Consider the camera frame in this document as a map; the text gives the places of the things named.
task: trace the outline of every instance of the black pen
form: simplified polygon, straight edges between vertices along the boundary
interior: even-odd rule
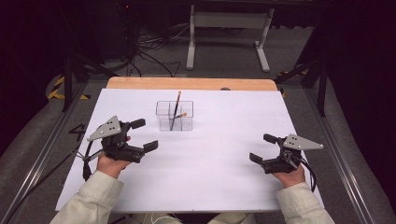
[[[173,131],[173,126],[175,125],[176,112],[177,112],[178,102],[180,101],[180,95],[181,95],[181,91],[178,92],[178,96],[177,96],[177,100],[176,100],[176,105],[175,105],[174,117],[173,117],[173,119],[172,119],[171,131]]]

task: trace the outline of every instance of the transparent cube container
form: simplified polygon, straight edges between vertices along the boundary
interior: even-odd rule
[[[192,131],[193,101],[159,101],[155,113],[160,131]]]

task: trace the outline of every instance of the white jacket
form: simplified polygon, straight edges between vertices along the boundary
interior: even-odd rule
[[[122,187],[123,183],[119,180],[100,171],[95,171],[79,192],[59,211],[51,224],[107,224],[108,217],[120,196]],[[334,223],[327,211],[320,207],[317,198],[306,183],[282,189],[276,196],[288,224]],[[243,213],[233,213],[229,216],[220,214],[209,223],[227,224],[228,222],[225,219],[229,220],[232,217],[240,218],[238,220],[241,220],[241,222],[237,223],[256,223],[252,214]],[[172,218],[168,218],[169,222],[163,221],[161,223],[178,223]]]

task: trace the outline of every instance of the hand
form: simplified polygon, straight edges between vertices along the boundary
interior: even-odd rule
[[[282,182],[283,188],[289,188],[291,186],[305,182],[304,168],[300,164],[297,170],[286,173],[275,173],[274,177],[278,178]]]
[[[98,157],[98,163],[96,165],[96,170],[101,171],[107,175],[110,175],[114,178],[119,178],[119,175],[125,167],[131,164],[130,161],[114,161],[105,155],[102,152]]]

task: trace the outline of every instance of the wrist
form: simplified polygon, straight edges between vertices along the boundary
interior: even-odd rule
[[[298,185],[298,184],[301,184],[304,182],[305,182],[305,180],[283,181],[282,185],[283,185],[284,189],[287,189],[287,188],[293,187],[294,185]]]
[[[120,176],[121,171],[115,170],[115,169],[103,169],[103,168],[97,168],[98,171],[104,173],[105,175],[109,175],[115,179],[118,179]]]

